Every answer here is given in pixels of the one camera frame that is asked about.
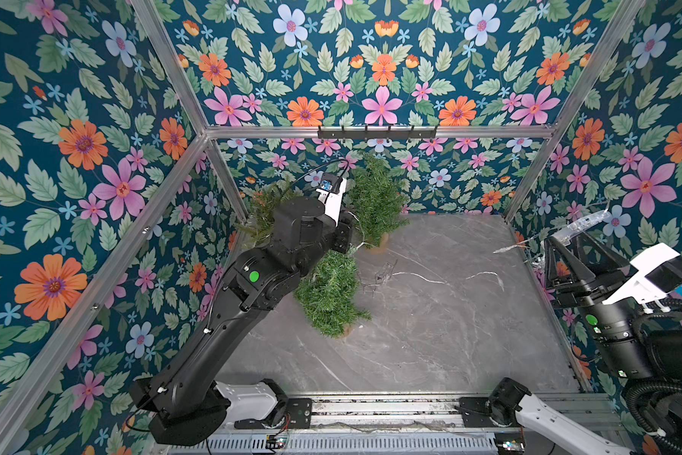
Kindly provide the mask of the clear battery box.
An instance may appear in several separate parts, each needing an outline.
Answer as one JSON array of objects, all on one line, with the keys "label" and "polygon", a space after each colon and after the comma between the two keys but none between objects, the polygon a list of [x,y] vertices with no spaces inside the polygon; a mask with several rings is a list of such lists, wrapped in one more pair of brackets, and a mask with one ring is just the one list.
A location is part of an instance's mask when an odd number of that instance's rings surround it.
[{"label": "clear battery box", "polygon": [[562,229],[555,231],[552,237],[563,244],[567,244],[574,237],[605,221],[609,215],[609,210],[599,210],[598,212],[587,214],[584,217],[566,225]]}]

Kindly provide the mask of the dark green tree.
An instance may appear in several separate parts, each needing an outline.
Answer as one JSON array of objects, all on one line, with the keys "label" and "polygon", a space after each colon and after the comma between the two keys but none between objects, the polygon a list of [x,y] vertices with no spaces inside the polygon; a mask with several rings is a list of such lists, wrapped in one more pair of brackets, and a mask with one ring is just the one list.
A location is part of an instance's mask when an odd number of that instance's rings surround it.
[{"label": "dark green tree", "polygon": [[403,215],[400,180],[391,175],[383,159],[371,154],[364,154],[352,179],[348,210],[360,236],[358,248],[381,248],[386,236],[409,224]]},{"label": "dark green tree", "polygon": [[370,320],[371,314],[356,306],[355,296],[360,289],[355,259],[330,251],[303,278],[293,297],[310,326],[325,337],[344,337],[358,320]]}]

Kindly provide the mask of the thin wire string light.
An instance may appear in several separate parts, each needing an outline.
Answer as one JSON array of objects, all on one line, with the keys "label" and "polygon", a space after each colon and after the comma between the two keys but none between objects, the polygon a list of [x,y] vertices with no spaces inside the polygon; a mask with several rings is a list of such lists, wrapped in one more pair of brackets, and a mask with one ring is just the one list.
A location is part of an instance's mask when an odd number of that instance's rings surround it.
[{"label": "thin wire string light", "polygon": [[380,248],[355,254],[371,284],[435,284],[499,294],[536,293],[539,284],[514,228],[494,214],[411,214]]}]

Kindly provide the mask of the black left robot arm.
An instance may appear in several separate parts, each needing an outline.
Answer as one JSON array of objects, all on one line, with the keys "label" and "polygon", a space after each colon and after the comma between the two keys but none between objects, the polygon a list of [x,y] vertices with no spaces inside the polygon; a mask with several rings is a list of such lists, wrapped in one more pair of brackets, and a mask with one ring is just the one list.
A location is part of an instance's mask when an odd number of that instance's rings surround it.
[{"label": "black left robot arm", "polygon": [[347,252],[353,217],[339,193],[295,197],[274,211],[270,241],[244,251],[218,280],[210,309],[179,353],[154,377],[137,380],[136,408],[153,417],[162,445],[192,447],[218,428],[255,421],[286,423],[287,395],[272,380],[229,385],[217,375],[244,338],[330,251]]}]

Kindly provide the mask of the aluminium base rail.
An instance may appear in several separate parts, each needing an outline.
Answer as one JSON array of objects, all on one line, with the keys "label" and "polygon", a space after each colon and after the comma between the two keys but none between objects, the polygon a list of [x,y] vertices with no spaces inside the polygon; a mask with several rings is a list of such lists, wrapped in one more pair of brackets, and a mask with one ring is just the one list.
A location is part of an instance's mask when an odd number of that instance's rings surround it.
[{"label": "aluminium base rail", "polygon": [[291,400],[287,430],[228,424],[193,447],[155,446],[153,454],[565,454],[549,430],[500,426],[485,394],[320,392]]}]

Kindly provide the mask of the black hook rail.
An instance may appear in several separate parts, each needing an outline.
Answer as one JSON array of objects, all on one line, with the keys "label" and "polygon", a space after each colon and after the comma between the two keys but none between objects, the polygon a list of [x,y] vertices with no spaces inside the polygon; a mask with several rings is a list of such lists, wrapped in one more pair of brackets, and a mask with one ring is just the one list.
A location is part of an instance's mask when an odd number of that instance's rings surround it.
[{"label": "black hook rail", "polygon": [[353,126],[318,127],[318,138],[328,140],[428,140],[437,136],[437,127]]}]

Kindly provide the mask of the light green fern christmas tree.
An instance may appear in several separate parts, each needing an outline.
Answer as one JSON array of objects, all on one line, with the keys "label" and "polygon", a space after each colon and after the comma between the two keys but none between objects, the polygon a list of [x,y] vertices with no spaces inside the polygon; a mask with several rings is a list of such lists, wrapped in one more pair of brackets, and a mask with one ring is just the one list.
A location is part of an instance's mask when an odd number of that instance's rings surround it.
[{"label": "light green fern christmas tree", "polygon": [[272,235],[274,211],[299,195],[300,191],[292,189],[290,182],[286,180],[255,191],[247,202],[247,220],[244,224],[238,225],[238,230],[247,236],[252,246],[265,244]]}]

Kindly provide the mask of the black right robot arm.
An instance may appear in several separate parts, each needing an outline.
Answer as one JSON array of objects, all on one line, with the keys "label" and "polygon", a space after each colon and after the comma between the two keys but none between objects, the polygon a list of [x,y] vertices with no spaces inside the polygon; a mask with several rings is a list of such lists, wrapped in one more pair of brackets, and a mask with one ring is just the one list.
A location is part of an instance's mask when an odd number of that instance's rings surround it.
[{"label": "black right robot arm", "polygon": [[579,309],[632,418],[682,454],[682,255],[659,243],[628,260],[573,229],[544,248],[557,308]]}]

